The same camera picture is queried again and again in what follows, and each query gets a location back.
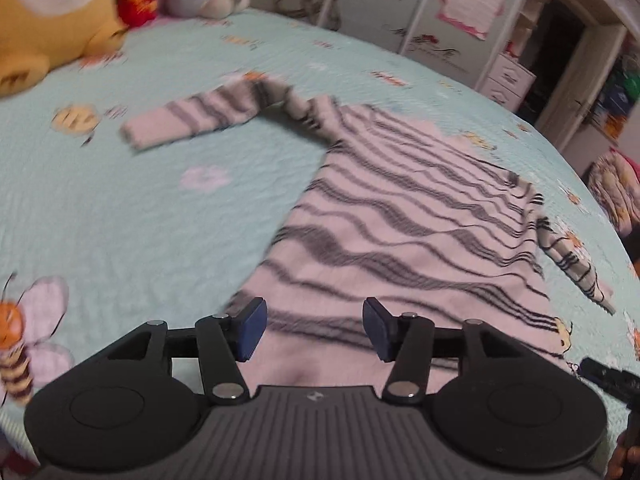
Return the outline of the pink black striped sweater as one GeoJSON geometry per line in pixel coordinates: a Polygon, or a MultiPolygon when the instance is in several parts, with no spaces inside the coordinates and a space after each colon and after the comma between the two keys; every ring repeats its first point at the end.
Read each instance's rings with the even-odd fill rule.
{"type": "Polygon", "coordinates": [[[265,299],[268,326],[242,373],[251,387],[381,387],[387,368],[362,328],[364,300],[440,327],[477,318],[563,361],[539,254],[600,307],[593,263],[555,231],[544,196],[430,122],[306,99],[283,81],[239,79],[126,122],[137,150],[235,125],[275,107],[326,141],[306,190],[232,297],[265,299]]]}

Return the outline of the mint green quilted bedspread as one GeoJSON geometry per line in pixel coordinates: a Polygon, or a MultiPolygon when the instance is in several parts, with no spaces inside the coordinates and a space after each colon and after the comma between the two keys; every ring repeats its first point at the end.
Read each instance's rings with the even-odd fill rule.
{"type": "Polygon", "coordinates": [[[582,180],[531,125],[403,56],[282,16],[164,18],[119,53],[54,70],[1,102],[1,287],[35,338],[37,387],[149,320],[172,328],[234,313],[328,146],[269,107],[249,122],[137,150],[128,120],[239,79],[285,82],[306,99],[372,105],[430,122],[544,196],[556,232],[588,258],[605,309],[545,254],[538,263],[563,361],[636,372],[639,281],[582,180]]]}

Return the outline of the pile of floral bedding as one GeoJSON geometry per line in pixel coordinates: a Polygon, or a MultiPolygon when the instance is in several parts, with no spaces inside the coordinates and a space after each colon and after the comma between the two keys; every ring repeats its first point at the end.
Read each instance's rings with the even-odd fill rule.
{"type": "Polygon", "coordinates": [[[608,151],[593,163],[588,188],[620,237],[639,225],[638,172],[622,153],[608,151]]]}

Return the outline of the white drawer cabinet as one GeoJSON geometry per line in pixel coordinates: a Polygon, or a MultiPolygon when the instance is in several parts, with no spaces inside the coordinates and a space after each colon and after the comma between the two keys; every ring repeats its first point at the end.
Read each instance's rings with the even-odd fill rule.
{"type": "Polygon", "coordinates": [[[480,94],[515,113],[536,76],[507,54],[499,54],[480,86],[480,94]]]}

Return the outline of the white door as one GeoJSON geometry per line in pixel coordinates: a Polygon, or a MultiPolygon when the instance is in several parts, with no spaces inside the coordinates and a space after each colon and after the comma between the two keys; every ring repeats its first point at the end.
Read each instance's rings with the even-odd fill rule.
{"type": "Polygon", "coordinates": [[[561,153],[584,121],[628,34],[623,24],[587,27],[536,129],[561,153]]]}

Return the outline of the grey sliding wardrobe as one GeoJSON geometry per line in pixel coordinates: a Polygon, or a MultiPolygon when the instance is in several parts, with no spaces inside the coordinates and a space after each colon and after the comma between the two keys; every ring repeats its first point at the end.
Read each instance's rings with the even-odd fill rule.
{"type": "Polygon", "coordinates": [[[405,55],[477,88],[524,0],[252,0],[254,7],[405,55]]]}

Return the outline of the yellow plush toy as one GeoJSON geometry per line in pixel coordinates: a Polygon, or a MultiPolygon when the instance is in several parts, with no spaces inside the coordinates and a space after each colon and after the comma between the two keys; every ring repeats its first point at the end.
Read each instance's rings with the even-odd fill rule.
{"type": "Polygon", "coordinates": [[[126,33],[116,0],[1,0],[1,95],[78,58],[115,53],[126,33]]]}

